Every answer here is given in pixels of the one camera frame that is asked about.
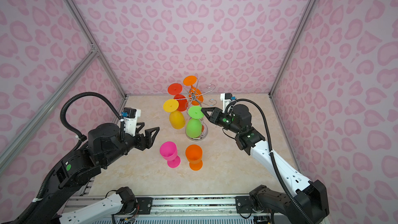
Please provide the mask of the green wine glass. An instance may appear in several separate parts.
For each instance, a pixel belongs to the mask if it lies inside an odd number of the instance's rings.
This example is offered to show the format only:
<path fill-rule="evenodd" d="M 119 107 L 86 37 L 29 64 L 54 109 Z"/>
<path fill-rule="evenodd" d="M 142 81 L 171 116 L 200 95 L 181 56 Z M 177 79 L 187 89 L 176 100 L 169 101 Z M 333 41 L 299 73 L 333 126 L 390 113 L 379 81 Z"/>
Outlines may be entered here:
<path fill-rule="evenodd" d="M 195 139 L 198 138 L 202 134 L 202 122 L 201 119 L 204 118 L 203 113 L 201 112 L 200 106 L 192 106 L 188 109 L 188 115 L 190 120 L 186 126 L 186 135 L 189 138 Z"/>

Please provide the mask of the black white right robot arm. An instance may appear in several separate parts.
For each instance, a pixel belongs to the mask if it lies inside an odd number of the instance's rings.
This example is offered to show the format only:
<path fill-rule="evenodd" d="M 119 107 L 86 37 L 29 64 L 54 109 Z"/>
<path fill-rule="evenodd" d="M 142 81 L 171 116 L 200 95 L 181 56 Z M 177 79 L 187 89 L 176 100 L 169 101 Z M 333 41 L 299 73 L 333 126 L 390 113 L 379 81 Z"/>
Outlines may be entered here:
<path fill-rule="evenodd" d="M 269 209 L 285 215 L 292 224 L 319 224 L 330 213 L 325 185 L 311 181 L 286 162 L 272 147 L 269 128 L 262 135 L 252 124 L 249 108 L 240 100 L 232 102 L 224 110 L 206 107 L 201 110 L 212 124 L 235 133 L 235 142 L 262 164 L 280 183 L 283 191 L 277 192 L 260 185 L 249 194 L 254 211 Z"/>

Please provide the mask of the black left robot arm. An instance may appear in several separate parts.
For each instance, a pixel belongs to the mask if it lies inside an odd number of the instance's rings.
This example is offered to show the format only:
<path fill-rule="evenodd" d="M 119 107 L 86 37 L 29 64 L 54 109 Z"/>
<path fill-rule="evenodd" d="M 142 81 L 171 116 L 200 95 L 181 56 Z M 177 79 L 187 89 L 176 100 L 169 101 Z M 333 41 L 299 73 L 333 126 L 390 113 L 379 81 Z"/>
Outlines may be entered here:
<path fill-rule="evenodd" d="M 155 127 L 143 134 L 126 134 L 124 139 L 114 123 L 104 123 L 91 130 L 87 142 L 54 166 L 44 192 L 13 223 L 61 224 L 63 220 L 58 211 L 75 192 L 133 148 L 141 151 L 151 148 L 159 130 Z"/>

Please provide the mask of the pink wine glass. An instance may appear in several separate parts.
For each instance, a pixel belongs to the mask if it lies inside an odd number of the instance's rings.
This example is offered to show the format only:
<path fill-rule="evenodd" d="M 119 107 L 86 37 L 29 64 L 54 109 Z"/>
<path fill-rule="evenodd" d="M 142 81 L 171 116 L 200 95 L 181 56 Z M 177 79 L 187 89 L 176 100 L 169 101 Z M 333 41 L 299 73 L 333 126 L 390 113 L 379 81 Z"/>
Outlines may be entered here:
<path fill-rule="evenodd" d="M 167 161 L 167 165 L 172 169 L 177 168 L 181 163 L 177 145 L 174 142 L 165 142 L 162 144 L 160 147 L 160 155 Z"/>

